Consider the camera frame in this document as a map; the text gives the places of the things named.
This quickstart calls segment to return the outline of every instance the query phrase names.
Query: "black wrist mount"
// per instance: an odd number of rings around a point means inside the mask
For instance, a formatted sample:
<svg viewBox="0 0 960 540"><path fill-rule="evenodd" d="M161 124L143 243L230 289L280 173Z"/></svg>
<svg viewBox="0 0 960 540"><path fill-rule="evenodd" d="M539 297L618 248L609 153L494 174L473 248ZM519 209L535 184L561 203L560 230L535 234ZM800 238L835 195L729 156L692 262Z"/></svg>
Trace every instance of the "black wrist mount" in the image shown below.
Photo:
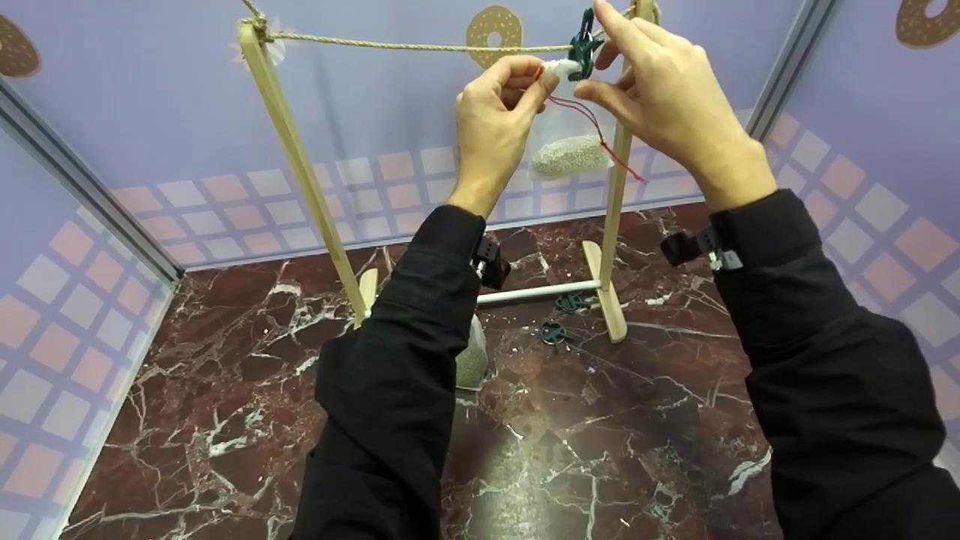
<svg viewBox="0 0 960 540"><path fill-rule="evenodd" d="M707 255L712 270L736 270L743 267L735 251L724 249L720 235L713 227L707 227L696 234L687 231L670 234L660 243L660 251L672 266L680 266L701 255Z"/></svg>
<svg viewBox="0 0 960 540"><path fill-rule="evenodd" d="M500 290L510 275L510 262L500 256L500 245L485 236L480 237L470 262L480 277L480 284Z"/></svg>

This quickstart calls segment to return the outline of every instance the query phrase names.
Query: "left hand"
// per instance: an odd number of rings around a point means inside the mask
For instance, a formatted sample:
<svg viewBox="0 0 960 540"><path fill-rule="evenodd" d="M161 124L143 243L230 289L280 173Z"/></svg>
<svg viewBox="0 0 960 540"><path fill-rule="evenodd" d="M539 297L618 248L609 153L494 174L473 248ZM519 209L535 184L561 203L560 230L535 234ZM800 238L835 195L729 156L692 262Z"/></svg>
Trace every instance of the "left hand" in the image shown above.
<svg viewBox="0 0 960 540"><path fill-rule="evenodd" d="M559 82L537 78L542 64L536 57L502 57L457 96L460 171L448 204L490 216L520 165L534 117Z"/></svg>

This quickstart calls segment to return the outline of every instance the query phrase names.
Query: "red marble floor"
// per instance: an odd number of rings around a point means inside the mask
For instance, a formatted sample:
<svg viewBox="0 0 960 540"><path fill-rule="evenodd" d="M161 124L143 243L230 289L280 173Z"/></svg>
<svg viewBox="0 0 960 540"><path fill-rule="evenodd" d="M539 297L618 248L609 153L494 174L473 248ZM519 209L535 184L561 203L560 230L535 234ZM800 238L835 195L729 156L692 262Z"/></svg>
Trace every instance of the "red marble floor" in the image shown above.
<svg viewBox="0 0 960 540"><path fill-rule="evenodd" d="M602 223L495 233L515 266L508 288L587 279L579 243L599 241ZM705 223L701 205L623 216L618 345L596 307L481 312L490 373L458 399L445 538L781 538L730 318L702 262L677 270L657 247ZM385 276L403 251L350 258ZM325 420L311 368L348 325L338 291L326 256L189 274L63 538L286 538ZM540 343L547 318L575 341Z"/></svg>

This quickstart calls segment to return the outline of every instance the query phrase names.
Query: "wooden frame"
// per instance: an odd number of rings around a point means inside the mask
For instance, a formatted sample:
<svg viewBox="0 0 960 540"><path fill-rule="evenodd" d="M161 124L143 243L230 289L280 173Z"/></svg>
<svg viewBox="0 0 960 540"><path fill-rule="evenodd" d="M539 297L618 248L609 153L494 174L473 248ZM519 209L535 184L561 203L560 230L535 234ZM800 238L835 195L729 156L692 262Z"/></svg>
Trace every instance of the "wooden frame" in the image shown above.
<svg viewBox="0 0 960 540"><path fill-rule="evenodd" d="M632 0L634 13L649 18L653 13L653 0ZM313 172L313 166L303 141L300 139L300 132L294 122L293 115L290 113L290 107L287 105L286 98L283 96L283 90L274 70L274 64L270 60L270 55L266 50L266 45L260 39L253 22L249 20L240 21L237 27L237 36L240 42L240 50L243 53L247 65L253 74L260 95L263 97L263 104L267 108L267 113L276 128L276 134L283 146L283 151L290 161L291 169L297 182L300 185L300 191L303 199L310 209L310 215L313 222L320 231L324 239L324 245L330 253L333 260L333 266L336 268L337 275L344 285L344 292L350 307L353 309L354 325L360 326L365 318L370 314L370 306L376 293L378 282L377 271L375 268L367 270L357 281L353 274L353 269L347 259L347 252L344 250L343 242L337 234L333 219L330 216L330 210L324 200L324 195L317 184L316 176ZM616 135L613 140L613 151L617 157L624 163L630 160L630 148L633 136L622 125L617 125ZM547 294L557 294L559 289L564 290L590 290L596 291L597 299L600 302L600 308L603 313L604 321L607 323L607 333L613 343L623 341L627 336L627 322L623 316L623 308L617 299L616 290L612 284L613 256L616 251L617 233L620 227L620 213L623 207L623 188L627 180L627 171L623 167L615 166L610 172L610 185L607 190L607 215L604 220L604 234L602 246L596 242L583 242L584 255L587 259L587 265L592 277L590 281L578 282L561 285L550 285L546 287L535 287L521 291L511 291L510 293L493 293L490 295L481 295L480 304L492 302L535 297Z"/></svg>

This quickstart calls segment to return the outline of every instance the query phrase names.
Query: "green plastic clip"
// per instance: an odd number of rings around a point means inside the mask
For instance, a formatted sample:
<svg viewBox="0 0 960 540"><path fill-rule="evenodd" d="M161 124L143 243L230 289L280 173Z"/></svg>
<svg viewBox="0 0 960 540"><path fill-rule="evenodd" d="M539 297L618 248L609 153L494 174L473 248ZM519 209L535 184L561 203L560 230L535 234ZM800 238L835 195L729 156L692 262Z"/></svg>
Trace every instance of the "green plastic clip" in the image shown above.
<svg viewBox="0 0 960 540"><path fill-rule="evenodd" d="M570 334L557 321L544 321L540 324L540 341L547 345L557 346L565 341L572 341Z"/></svg>
<svg viewBox="0 0 960 540"><path fill-rule="evenodd" d="M553 302L553 307L564 313L576 313L585 307L590 307L590 304L580 298L578 293L567 292L557 297L557 300Z"/></svg>
<svg viewBox="0 0 960 540"><path fill-rule="evenodd" d="M593 38L593 8L584 10L584 20L580 23L580 32L570 40L570 52L566 54L569 60L580 64L580 71L571 73L567 79L571 82L588 79L593 73L593 53L603 45L604 40Z"/></svg>

